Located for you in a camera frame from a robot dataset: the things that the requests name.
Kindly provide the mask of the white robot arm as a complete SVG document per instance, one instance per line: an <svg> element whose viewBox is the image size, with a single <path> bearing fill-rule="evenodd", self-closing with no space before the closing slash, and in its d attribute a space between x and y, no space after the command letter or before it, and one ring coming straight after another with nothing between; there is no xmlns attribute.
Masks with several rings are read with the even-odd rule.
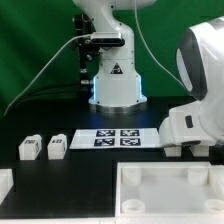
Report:
<svg viewBox="0 0 224 224"><path fill-rule="evenodd" d="M135 70L134 33L114 17L156 0L73 0L93 23L90 44L100 52L90 105L124 110L146 102ZM180 83L195 101L169 110L159 128L163 147L224 145L224 16L188 28L176 51Z"/></svg>

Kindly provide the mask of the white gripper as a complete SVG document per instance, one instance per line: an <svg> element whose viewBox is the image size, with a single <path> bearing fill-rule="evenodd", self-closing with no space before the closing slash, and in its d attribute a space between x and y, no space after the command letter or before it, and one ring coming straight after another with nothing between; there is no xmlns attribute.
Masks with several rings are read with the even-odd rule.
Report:
<svg viewBox="0 0 224 224"><path fill-rule="evenodd" d="M195 101L169 110L169 116L159 128L162 147L224 145L224 133L218 135L213 129L206 130L199 120L200 106Z"/></svg>

